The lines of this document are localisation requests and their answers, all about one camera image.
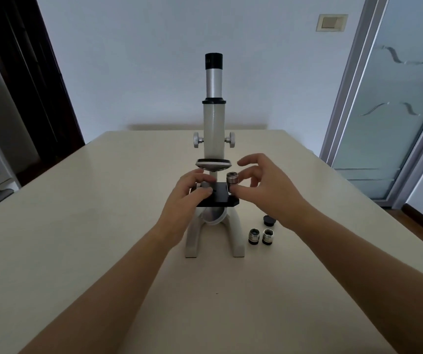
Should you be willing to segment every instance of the person's right hand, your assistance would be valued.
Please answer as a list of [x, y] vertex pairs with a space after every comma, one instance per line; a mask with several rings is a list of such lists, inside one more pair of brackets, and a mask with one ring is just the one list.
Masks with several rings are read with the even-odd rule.
[[251, 186], [232, 185], [230, 192], [254, 203], [283, 226], [296, 231], [312, 206], [300, 195], [287, 175], [264, 154], [251, 154], [239, 166], [257, 164], [239, 172], [239, 182], [251, 179]]

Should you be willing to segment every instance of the person's left hand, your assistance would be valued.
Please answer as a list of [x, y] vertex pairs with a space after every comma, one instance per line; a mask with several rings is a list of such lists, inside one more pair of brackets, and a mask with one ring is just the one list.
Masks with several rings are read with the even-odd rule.
[[216, 179], [211, 175], [204, 174], [202, 169], [196, 169], [183, 175], [170, 193], [156, 224], [156, 228], [164, 235], [165, 245], [168, 246], [168, 249], [180, 242], [195, 213], [195, 208], [213, 192], [211, 187], [199, 187], [189, 193], [195, 183], [202, 181], [212, 183]]

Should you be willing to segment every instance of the person's left forearm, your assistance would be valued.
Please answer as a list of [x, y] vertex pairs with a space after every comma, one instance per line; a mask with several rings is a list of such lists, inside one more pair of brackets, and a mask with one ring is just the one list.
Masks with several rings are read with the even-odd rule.
[[155, 226], [20, 353], [113, 353], [169, 251]]

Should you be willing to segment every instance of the light switch plate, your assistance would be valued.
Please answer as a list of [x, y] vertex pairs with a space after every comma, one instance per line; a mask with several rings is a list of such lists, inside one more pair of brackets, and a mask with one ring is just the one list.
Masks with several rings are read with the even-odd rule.
[[318, 18], [316, 31], [343, 32], [346, 27], [347, 15], [323, 14]]

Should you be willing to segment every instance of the dark brown door frame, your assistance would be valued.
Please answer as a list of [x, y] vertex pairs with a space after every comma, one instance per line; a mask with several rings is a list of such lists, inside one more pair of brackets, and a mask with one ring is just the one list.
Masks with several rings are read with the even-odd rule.
[[44, 164], [85, 145], [36, 0], [0, 0], [0, 72]]

